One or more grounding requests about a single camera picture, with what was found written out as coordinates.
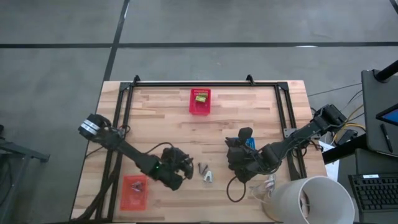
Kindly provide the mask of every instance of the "black keyboard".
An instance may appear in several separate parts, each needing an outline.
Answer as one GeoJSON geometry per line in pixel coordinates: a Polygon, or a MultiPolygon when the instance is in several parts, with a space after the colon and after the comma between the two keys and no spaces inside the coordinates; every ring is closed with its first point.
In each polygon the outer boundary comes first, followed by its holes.
{"type": "Polygon", "coordinates": [[[349,175],[360,212],[398,211],[398,174],[349,175]]]}

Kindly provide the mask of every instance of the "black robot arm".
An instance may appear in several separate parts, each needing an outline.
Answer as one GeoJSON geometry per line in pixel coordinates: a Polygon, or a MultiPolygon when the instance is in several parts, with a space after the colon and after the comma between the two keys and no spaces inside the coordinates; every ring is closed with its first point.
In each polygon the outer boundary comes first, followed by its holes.
{"type": "Polygon", "coordinates": [[[143,174],[160,180],[172,190],[177,190],[183,181],[183,177],[177,174],[179,170],[184,172],[186,178],[192,178],[193,159],[179,148],[165,148],[161,158],[142,153],[124,140],[125,129],[113,128],[110,121],[99,114],[89,115],[78,130],[87,140],[99,143],[108,150],[121,152],[133,160],[143,174]]]}
{"type": "Polygon", "coordinates": [[[283,141],[267,144],[258,151],[246,145],[253,130],[243,128],[239,130],[238,139],[226,138],[229,168],[242,183],[257,174],[272,174],[291,150],[305,147],[316,134],[324,135],[328,131],[339,130],[345,121],[346,117],[334,105],[326,105],[314,114],[314,118],[306,126],[294,131],[283,141]]]}

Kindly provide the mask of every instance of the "wooden tabletop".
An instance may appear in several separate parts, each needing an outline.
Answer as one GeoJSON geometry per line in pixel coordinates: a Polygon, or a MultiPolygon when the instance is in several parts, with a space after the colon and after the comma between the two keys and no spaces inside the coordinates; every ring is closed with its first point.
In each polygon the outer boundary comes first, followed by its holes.
{"type": "MultiPolygon", "coordinates": [[[[303,81],[287,81],[292,99],[297,127],[306,125],[312,118],[303,81]]],[[[98,114],[113,120],[120,82],[104,82],[98,104],[98,114]]],[[[240,128],[251,127],[256,148],[282,140],[279,114],[273,87],[211,87],[211,114],[193,116],[188,112],[189,87],[134,88],[129,125],[131,131],[126,141],[144,152],[160,142],[171,142],[194,158],[195,173],[176,191],[161,182],[149,179],[147,210],[143,212],[120,211],[121,186],[125,175],[139,175],[135,163],[123,157],[119,190],[114,211],[114,222],[270,222],[263,213],[260,202],[249,187],[260,184],[267,176],[257,175],[247,183],[248,191],[239,203],[230,202],[226,186],[234,177],[228,169],[225,137],[235,137],[240,128]],[[197,163],[205,162],[213,172],[213,183],[204,183],[198,173],[197,163]]],[[[284,101],[287,126],[289,116],[284,101]]],[[[99,145],[90,143],[88,153],[99,145]]],[[[163,148],[153,153],[160,157],[163,148]]],[[[102,149],[86,159],[81,174],[72,218],[78,217],[98,193],[101,184],[106,150],[102,149]]],[[[307,175],[326,175],[320,151],[308,147],[304,157],[307,175]]],[[[277,185],[290,181],[284,161],[276,172],[277,185]]],[[[230,187],[232,198],[240,198],[243,184],[235,180],[230,187]]],[[[105,200],[104,216],[108,211],[109,195],[105,200]]]]}

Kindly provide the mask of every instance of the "gray floor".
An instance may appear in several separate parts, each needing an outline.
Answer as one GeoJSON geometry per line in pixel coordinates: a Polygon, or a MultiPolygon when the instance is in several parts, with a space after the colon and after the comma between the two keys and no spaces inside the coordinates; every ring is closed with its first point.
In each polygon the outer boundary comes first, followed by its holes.
{"type": "MultiPolygon", "coordinates": [[[[0,2],[0,44],[111,43],[123,0],[0,2]]],[[[121,42],[381,42],[398,40],[388,0],[131,0],[121,42]]],[[[76,131],[94,113],[110,49],[0,49],[5,137],[50,153],[33,162],[14,223],[68,220],[87,142],[76,131]]],[[[398,47],[119,49],[111,80],[305,80],[309,95],[359,83],[398,47]]],[[[361,85],[310,96],[344,108],[361,85]]],[[[346,107],[350,114],[361,98],[346,107]]],[[[363,118],[356,120],[364,124],[363,118]]],[[[342,161],[339,181],[352,173],[342,161]]]]}

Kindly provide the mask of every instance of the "red box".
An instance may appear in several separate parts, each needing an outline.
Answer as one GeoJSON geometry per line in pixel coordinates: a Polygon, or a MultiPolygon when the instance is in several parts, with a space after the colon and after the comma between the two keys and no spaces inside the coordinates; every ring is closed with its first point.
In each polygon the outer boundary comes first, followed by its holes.
{"type": "Polygon", "coordinates": [[[193,115],[210,114],[211,91],[209,89],[191,89],[191,97],[189,102],[189,113],[193,115]],[[195,98],[199,93],[207,93],[206,102],[197,102],[195,98]]]}
{"type": "Polygon", "coordinates": [[[148,178],[145,175],[124,176],[120,210],[144,211],[147,208],[148,178]],[[134,190],[133,184],[140,182],[141,191],[134,190]]]}

